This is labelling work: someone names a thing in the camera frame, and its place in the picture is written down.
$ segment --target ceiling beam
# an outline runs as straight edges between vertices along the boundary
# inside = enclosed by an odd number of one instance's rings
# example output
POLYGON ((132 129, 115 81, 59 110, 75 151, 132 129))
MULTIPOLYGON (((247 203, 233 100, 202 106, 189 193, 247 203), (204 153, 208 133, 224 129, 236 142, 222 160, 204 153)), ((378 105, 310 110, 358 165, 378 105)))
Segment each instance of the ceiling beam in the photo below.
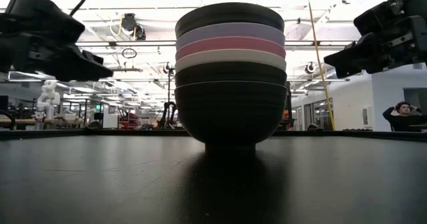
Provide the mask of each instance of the ceiling beam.
POLYGON ((306 39, 309 39, 310 37, 313 37, 314 33, 317 33, 318 30, 322 28, 329 21, 333 10, 341 6, 344 6, 345 3, 346 3, 345 0, 337 0, 334 4, 330 5, 330 8, 326 10, 316 22, 314 22, 314 26, 311 26, 307 30, 305 35, 301 36, 300 40, 306 40, 306 39))

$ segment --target black bowl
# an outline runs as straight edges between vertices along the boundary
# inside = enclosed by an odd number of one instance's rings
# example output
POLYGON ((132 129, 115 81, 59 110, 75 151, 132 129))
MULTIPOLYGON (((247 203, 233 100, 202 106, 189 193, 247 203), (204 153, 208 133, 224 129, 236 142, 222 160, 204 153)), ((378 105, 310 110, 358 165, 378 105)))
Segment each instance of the black bowl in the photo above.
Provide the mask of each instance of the black bowl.
POLYGON ((286 72, 261 63, 223 61, 194 65, 175 74, 176 87, 207 81, 260 81, 284 86, 286 72))
POLYGON ((175 90, 179 120, 207 146, 255 146, 283 117, 284 86, 253 81, 214 81, 175 90))
POLYGON ((218 3, 197 8, 185 14, 175 26, 178 39, 183 34, 219 23, 259 23, 284 31, 285 23, 278 13, 270 8, 250 3, 218 3))

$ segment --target red object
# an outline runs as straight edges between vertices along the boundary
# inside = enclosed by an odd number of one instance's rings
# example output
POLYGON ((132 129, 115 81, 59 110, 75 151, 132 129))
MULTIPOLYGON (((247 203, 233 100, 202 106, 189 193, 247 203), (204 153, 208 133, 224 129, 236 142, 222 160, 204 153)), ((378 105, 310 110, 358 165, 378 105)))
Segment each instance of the red object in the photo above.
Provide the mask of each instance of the red object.
POLYGON ((183 46, 175 54, 176 61, 191 54, 199 53, 202 51, 213 51, 220 49, 245 49, 256 50, 273 53, 285 59, 286 52, 283 47, 260 38, 253 37, 215 37, 195 41, 188 45, 183 46))
POLYGON ((126 113, 119 120, 119 129, 137 129, 139 127, 138 116, 132 113, 126 113))

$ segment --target black jacket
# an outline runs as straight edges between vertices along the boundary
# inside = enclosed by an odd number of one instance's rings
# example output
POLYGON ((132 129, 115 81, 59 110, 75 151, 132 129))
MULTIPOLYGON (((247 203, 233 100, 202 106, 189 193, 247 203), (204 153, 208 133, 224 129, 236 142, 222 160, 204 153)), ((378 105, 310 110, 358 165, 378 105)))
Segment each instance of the black jacket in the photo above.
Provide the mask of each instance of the black jacket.
POLYGON ((411 115, 407 117, 391 115, 394 108, 387 109, 382 115, 393 126, 395 131, 410 131, 420 132, 418 128, 411 127, 411 125, 421 125, 427 123, 427 115, 411 115))

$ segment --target dark hair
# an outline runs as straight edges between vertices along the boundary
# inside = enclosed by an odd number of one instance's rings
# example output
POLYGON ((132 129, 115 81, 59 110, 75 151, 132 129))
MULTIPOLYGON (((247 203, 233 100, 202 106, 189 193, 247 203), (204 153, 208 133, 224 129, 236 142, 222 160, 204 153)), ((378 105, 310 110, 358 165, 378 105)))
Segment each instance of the dark hair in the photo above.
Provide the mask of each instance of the dark hair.
POLYGON ((405 102, 405 101, 401 101, 401 102, 399 102, 399 103, 396 105, 396 107, 395 107, 396 111, 397 111, 397 112, 399 112, 400 108, 401 108, 403 105, 408 105, 408 106, 409 106, 409 108, 411 108, 411 104, 409 104, 409 103, 407 103, 407 102, 405 102))

